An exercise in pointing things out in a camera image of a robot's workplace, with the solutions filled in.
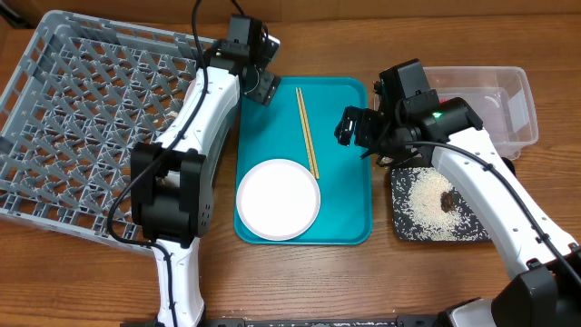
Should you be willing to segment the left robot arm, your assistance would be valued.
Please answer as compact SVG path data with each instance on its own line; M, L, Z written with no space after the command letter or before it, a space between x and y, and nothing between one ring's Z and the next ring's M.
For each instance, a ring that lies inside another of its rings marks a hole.
M226 37L199 56L177 117L131 151L132 219L158 269L157 326L202 322L198 249L212 218L216 168L242 98L267 106L275 95L281 79L267 67L279 47L261 20L233 15Z

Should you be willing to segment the large pink plate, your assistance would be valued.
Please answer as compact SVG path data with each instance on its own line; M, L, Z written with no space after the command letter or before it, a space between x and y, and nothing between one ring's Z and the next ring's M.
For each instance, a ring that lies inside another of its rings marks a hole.
M236 210L243 225L262 239L287 241L305 233L321 206L320 188L303 165L271 159L252 167L241 179Z

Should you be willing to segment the wooden chopstick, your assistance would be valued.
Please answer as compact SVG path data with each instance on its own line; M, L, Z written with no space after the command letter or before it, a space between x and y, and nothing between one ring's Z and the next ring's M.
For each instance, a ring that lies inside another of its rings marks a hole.
M310 140L310 132L309 132L309 128L308 128L307 115L305 112L304 101L303 101L303 98L301 95L301 89L299 87L295 87L295 92L296 92L296 97L297 97L297 102L298 102L298 107L299 107L301 128L303 131L305 147L306 147L308 160L309 160L310 173L313 175L313 177L315 179L317 179L315 164L314 164L313 157L312 157L312 144L311 144L311 140Z
M307 115L307 121L308 121L308 128L309 128L309 132L310 132L310 123L309 123L308 115ZM319 167L318 167L317 160L316 160L316 154L315 154L315 151L314 151L314 143L313 143L313 140L312 140L311 132L310 132L310 140L311 140L311 144L312 144L312 157L313 157L313 161L314 161L314 164L315 164L315 170L316 170L316 175L317 175L317 179L316 180L319 180L320 179L320 172L319 172Z

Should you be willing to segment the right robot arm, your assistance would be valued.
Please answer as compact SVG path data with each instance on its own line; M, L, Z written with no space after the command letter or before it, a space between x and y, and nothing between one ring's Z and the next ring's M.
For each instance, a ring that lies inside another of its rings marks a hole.
M492 300L448 307L436 326L577 326L580 244L532 199L460 97L440 101L418 59L379 74L379 108L345 108L334 135L391 161L420 155L458 189L510 278Z

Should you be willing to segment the brown mushroom piece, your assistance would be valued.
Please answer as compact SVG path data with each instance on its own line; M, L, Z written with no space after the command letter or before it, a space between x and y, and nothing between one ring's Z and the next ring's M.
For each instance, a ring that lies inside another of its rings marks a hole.
M444 213L455 212L457 207L457 195L453 191L444 192L440 196L440 207Z

